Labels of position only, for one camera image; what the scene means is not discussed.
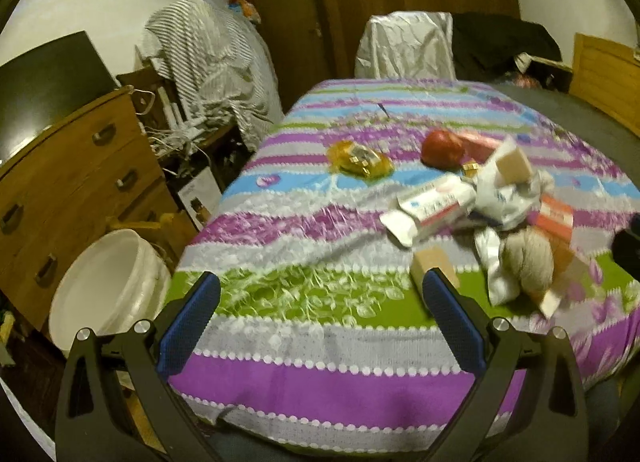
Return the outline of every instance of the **pink box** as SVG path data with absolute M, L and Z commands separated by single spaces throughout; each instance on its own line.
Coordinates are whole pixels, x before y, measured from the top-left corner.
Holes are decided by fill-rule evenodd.
M 495 138 L 483 137 L 479 133 L 473 131 L 460 131 L 456 133 L 465 145 L 466 154 L 478 163 L 486 162 L 486 160 L 498 149 L 502 142 Z

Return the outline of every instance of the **drawer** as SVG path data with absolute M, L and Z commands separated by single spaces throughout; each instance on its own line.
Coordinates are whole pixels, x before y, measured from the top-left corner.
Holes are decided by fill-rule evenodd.
M 119 217 L 162 171 L 145 138 L 138 137 L 85 178 L 43 223 L 24 222 L 24 241 L 0 273 L 0 290 L 37 329 L 53 294 L 73 261 L 106 231 L 107 217 Z
M 0 271 L 88 175 L 136 138 L 141 131 L 130 96 L 120 95 L 52 133 L 6 172 L 0 179 Z
M 142 193 L 125 213 L 121 214 L 123 222 L 157 222 L 165 213 L 177 213 L 178 206 L 164 183 L 164 178 Z

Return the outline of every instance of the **white bucket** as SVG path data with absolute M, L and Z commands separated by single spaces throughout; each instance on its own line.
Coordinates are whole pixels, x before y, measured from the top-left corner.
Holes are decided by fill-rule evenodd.
M 156 318 L 170 281 L 162 259 L 136 232 L 103 236 L 78 256 L 58 286 L 49 315 L 53 343 L 68 356 L 81 328 L 117 334 Z

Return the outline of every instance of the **beige sponge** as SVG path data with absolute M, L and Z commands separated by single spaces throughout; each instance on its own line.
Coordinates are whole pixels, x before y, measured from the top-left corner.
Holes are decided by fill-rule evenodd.
M 460 288 L 460 281 L 456 276 L 456 270 L 451 265 L 447 253 L 440 247 L 430 247 L 415 252 L 411 263 L 410 273 L 418 289 L 422 289 L 422 279 L 428 270 L 438 267 L 447 276 L 455 288 Z
M 504 180 L 504 185 L 522 184 L 533 176 L 533 168 L 524 151 L 517 147 L 511 153 L 498 158 L 495 165 Z

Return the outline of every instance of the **red fruit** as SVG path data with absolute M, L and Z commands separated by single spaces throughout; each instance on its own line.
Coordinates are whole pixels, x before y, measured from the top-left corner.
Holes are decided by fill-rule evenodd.
M 422 142 L 423 164 L 436 169 L 458 169 L 465 156 L 462 140 L 446 129 L 434 129 Z

